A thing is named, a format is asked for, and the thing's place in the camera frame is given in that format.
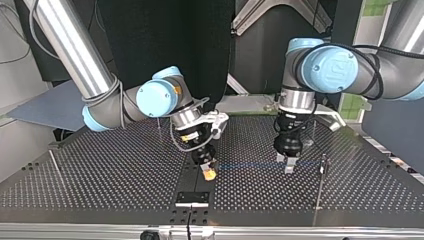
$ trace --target metal plate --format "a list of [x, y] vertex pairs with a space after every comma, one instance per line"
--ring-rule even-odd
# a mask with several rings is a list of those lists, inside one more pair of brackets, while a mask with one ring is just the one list
[[86, 132], [54, 152], [60, 171], [34, 163], [1, 185], [0, 221], [168, 224], [185, 154], [161, 123]]
[[[349, 128], [303, 134], [291, 175], [276, 162], [274, 116], [233, 116], [217, 146], [218, 178], [172, 145], [169, 122], [87, 132], [0, 184], [0, 222], [424, 228], [424, 186]], [[320, 157], [330, 171], [321, 209]], [[178, 192], [210, 192], [208, 208], [175, 208]]]
[[[272, 147], [273, 120], [231, 118], [218, 143], [209, 225], [424, 227], [424, 186], [351, 129], [309, 126], [302, 139], [313, 144], [294, 173], [284, 174]], [[331, 166], [315, 211], [323, 153]]]

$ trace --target mounting bolt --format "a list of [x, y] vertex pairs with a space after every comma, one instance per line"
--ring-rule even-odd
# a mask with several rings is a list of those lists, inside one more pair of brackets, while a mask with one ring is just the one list
[[157, 232], [150, 232], [150, 231], [144, 231], [140, 235], [140, 240], [160, 240], [159, 233], [157, 233]]

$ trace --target metal rod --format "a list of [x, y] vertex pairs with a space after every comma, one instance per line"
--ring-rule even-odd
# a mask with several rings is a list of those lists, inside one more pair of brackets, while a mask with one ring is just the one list
[[[25, 0], [29, 9], [35, 0]], [[69, 0], [39, 0], [37, 21], [84, 98], [107, 92], [113, 83], [87, 29]]]
[[405, 52], [424, 53], [424, 1], [403, 2], [382, 45]]

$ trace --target metal bracket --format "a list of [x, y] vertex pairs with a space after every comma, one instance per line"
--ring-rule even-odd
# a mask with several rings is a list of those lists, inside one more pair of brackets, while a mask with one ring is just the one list
[[208, 192], [180, 192], [175, 206], [205, 208], [209, 206], [209, 195]]
[[[314, 22], [315, 7], [318, 0], [249, 0], [241, 9], [232, 23], [233, 34], [241, 36], [269, 9], [278, 5], [287, 5], [294, 8], [311, 25]], [[315, 26], [319, 32], [325, 32], [332, 21], [321, 4], [318, 4]]]
[[346, 122], [338, 112], [323, 105], [318, 105], [315, 115], [318, 116], [317, 121], [328, 127], [333, 132], [346, 126]]
[[228, 74], [228, 76], [227, 76], [227, 84], [238, 95], [242, 95], [242, 96], [249, 95], [249, 92], [231, 74]]

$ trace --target gray panel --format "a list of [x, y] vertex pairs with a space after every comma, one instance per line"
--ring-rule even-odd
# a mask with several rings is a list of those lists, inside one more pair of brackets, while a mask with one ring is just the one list
[[84, 103], [73, 81], [67, 81], [13, 109], [11, 118], [44, 126], [78, 131], [85, 126]]
[[372, 103], [365, 112], [362, 127], [380, 144], [424, 174], [424, 99], [418, 101], [384, 101]]

